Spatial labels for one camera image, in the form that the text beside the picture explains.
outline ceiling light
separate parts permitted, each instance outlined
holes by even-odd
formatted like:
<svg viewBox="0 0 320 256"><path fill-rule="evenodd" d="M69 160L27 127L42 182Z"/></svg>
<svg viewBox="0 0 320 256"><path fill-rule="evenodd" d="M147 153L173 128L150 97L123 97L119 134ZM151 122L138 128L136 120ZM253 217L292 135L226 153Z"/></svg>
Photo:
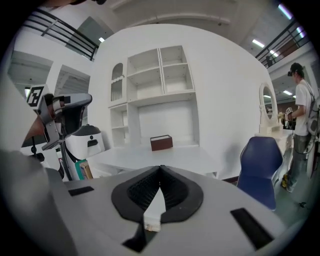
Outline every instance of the ceiling light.
<svg viewBox="0 0 320 256"><path fill-rule="evenodd" d="M30 92L30 89L24 89L24 94L25 94L26 97L28 97L29 92Z"/></svg>
<svg viewBox="0 0 320 256"><path fill-rule="evenodd" d="M261 48L265 47L265 45L263 43L260 43L259 41L257 41L256 39L252 40L252 43L256 44L257 46L260 46Z"/></svg>
<svg viewBox="0 0 320 256"><path fill-rule="evenodd" d="M298 33L300 34L300 37L304 38L306 34L304 32L302 32L302 30L303 29L301 26L297 27L297 29L296 29L296 31L298 31Z"/></svg>
<svg viewBox="0 0 320 256"><path fill-rule="evenodd" d="M284 14L289 20L291 20L292 14L290 13L290 11L288 11L288 9L287 9L282 3L279 4L278 8L281 10L281 12L283 12L283 14Z"/></svg>
<svg viewBox="0 0 320 256"><path fill-rule="evenodd" d="M277 54L274 50L271 50L270 53L274 56L274 57L278 57L279 54Z"/></svg>
<svg viewBox="0 0 320 256"><path fill-rule="evenodd" d="M284 92L285 94L292 95L292 93L289 92L289 91L287 91L287 90L284 90L283 92Z"/></svg>

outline blue chair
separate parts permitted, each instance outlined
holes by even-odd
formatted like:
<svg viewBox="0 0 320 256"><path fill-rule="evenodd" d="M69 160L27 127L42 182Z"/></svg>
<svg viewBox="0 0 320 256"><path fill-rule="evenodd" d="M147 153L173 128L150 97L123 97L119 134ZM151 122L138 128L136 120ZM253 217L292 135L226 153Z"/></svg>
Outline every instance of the blue chair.
<svg viewBox="0 0 320 256"><path fill-rule="evenodd" d="M252 137L241 156L237 187L270 210L276 209L272 176L283 162L282 153L272 137Z"/></svg>

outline person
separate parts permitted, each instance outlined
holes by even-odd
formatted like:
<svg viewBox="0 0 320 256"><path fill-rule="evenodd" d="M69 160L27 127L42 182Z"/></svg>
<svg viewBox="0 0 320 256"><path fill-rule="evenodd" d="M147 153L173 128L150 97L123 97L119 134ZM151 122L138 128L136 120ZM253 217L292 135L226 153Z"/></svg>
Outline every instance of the person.
<svg viewBox="0 0 320 256"><path fill-rule="evenodd" d="M308 132L307 120L309 117L310 107L314 99L312 87L306 82L303 67L299 63L293 63L288 76L292 75L293 81L297 84L295 88L295 104L298 109L287 115L288 121L296 118L295 131L293 137L293 159L289 172L284 175L281 183L282 187L292 193L298 181L300 171L306 167L304 154L311 135Z"/></svg>

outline oval mirror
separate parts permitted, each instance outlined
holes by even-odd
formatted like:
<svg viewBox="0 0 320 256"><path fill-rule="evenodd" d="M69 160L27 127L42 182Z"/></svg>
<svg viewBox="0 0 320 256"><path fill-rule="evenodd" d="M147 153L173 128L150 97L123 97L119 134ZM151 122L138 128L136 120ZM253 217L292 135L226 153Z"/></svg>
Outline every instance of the oval mirror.
<svg viewBox="0 0 320 256"><path fill-rule="evenodd" d="M271 101L271 91L268 87L264 87L263 89L263 101L264 101L264 107L265 107L265 111L269 117L269 119L271 119L272 117L272 101Z"/></svg>

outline floor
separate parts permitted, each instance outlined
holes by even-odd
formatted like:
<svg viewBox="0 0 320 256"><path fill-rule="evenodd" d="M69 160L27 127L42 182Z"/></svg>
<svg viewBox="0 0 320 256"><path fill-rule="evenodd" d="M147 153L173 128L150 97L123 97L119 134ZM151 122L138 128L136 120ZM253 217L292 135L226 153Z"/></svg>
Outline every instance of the floor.
<svg viewBox="0 0 320 256"><path fill-rule="evenodd" d="M279 180L274 186L277 214L287 227L299 220L306 219L320 192L320 164L309 179L305 172L301 172L298 182L292 193L287 192L281 186ZM306 202L305 208L299 203Z"/></svg>

